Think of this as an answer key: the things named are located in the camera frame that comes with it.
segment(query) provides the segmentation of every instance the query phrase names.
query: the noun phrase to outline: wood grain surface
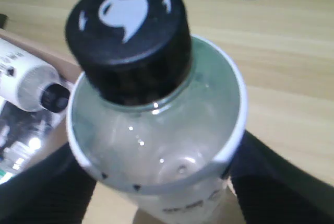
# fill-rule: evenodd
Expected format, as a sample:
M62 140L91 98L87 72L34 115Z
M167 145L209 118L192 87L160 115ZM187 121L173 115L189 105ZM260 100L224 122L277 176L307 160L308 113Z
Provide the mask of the wood grain surface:
M77 1L0 0L0 13L9 16L8 31L56 49L74 63L64 25ZM334 0L184 1L192 33L222 47L244 75L247 129L334 186ZM104 222L105 211L113 221ZM129 211L136 207L99 185L84 223L130 223Z

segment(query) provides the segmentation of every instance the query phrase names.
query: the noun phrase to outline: white tube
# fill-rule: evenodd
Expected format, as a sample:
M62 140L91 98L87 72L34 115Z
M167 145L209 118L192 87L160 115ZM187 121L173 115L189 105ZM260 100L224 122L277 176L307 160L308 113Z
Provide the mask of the white tube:
M57 70L49 63L0 39L0 96L5 100L28 112L43 108L59 112L68 99L67 89L59 82ZM49 89L54 84L56 89Z

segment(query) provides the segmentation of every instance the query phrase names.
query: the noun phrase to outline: black bottle cap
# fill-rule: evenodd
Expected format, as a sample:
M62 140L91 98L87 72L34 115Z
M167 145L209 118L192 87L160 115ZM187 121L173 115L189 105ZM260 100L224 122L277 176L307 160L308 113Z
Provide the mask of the black bottle cap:
M70 92L60 84L49 85L41 97L41 105L53 113L59 113L67 107Z
M117 104L165 97L192 63L182 0L81 0L66 40L91 84Z

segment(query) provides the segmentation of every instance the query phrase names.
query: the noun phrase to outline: clear plastic bottle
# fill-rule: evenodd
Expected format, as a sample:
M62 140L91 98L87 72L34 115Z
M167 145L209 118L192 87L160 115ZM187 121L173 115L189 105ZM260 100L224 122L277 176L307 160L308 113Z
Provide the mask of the clear plastic bottle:
M24 111L58 113L66 108L69 91L53 66L0 39L0 96Z
M233 61L190 36L182 0L81 0L66 38L85 71L67 113L81 166L166 223L217 222L247 115Z

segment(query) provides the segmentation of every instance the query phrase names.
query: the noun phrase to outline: bottle neck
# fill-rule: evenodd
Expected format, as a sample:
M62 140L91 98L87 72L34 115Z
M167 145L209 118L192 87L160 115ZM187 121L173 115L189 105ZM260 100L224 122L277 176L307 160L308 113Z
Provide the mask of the bottle neck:
M152 114L159 114L160 112L167 110L169 108L170 102L173 101L176 97L178 97L182 93L182 91L189 86L194 76L195 66L196 66L195 60L192 59L190 71L183 80L183 82L173 92L171 92L169 95L159 100L152 101L151 103L145 105L125 106L104 100L102 98L102 104L106 108L110 108L125 113L136 114L140 112L152 111Z

